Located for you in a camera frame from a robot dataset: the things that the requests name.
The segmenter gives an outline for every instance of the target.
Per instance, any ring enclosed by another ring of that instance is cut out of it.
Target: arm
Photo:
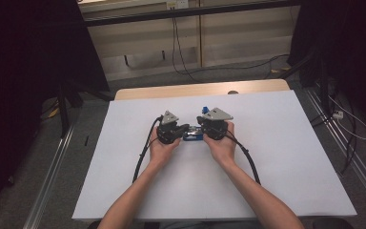
[[[156,129],[153,129],[151,141],[156,139]],[[157,173],[165,166],[172,155],[172,150],[180,143],[180,139],[173,144],[164,145],[155,140],[150,147],[151,159],[147,168],[138,179],[121,195],[110,207],[105,217],[100,222],[99,229],[103,228],[128,228],[146,196],[151,183]]]
[[[234,134],[234,124],[228,122],[228,130]],[[204,135],[215,161],[228,175],[234,186],[245,198],[265,228],[304,228],[294,212],[279,198],[251,179],[234,162],[236,144],[227,137],[213,140]]]

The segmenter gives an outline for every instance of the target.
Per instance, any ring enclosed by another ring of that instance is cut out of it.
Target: table
[[[229,91],[239,94],[225,95]],[[284,80],[268,80],[119,91],[109,108],[72,218],[101,219],[130,186],[148,134],[141,129],[149,129],[160,111],[168,107],[180,117],[179,124],[191,123],[195,110],[204,104],[217,104],[234,116],[235,135],[250,150],[262,185],[298,216],[356,214],[294,92]],[[155,179],[136,218],[254,218],[252,209],[208,151],[204,142],[180,144]],[[253,175],[240,149],[235,151],[235,160]],[[148,161],[146,157],[142,168]]]
[[[237,81],[208,84],[191,84],[166,87],[123,89],[115,95],[116,100],[137,98],[160,98],[199,96],[213,94],[228,94],[235,91],[239,94],[289,91],[288,84],[283,79],[268,79],[254,81]]]

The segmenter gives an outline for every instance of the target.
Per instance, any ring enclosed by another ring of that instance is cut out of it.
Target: white sheet
[[[201,109],[234,117],[235,136],[250,150],[262,185],[298,216],[351,216],[356,210],[293,91],[111,102],[73,219],[103,218],[131,185],[153,121],[169,110],[196,125]],[[239,147],[235,160],[251,177]],[[141,170],[149,161],[149,152]],[[138,219],[248,219],[254,212],[214,162],[203,141],[185,142],[155,179]]]

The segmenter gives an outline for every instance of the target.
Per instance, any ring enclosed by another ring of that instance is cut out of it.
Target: wall outlet
[[[185,1],[177,0],[176,5],[177,5],[178,9],[187,9],[189,7],[189,0],[185,0]]]
[[[342,111],[334,111],[334,118],[342,119],[343,118],[343,112]]]
[[[177,7],[177,4],[176,4],[176,1],[168,1],[166,2],[166,10],[177,10],[178,7]]]

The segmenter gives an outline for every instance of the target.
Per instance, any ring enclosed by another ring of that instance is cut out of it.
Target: forearm
[[[150,163],[133,185],[114,202],[98,228],[128,228],[160,167]]]
[[[222,166],[265,228],[303,228],[285,203],[251,179],[234,162]]]

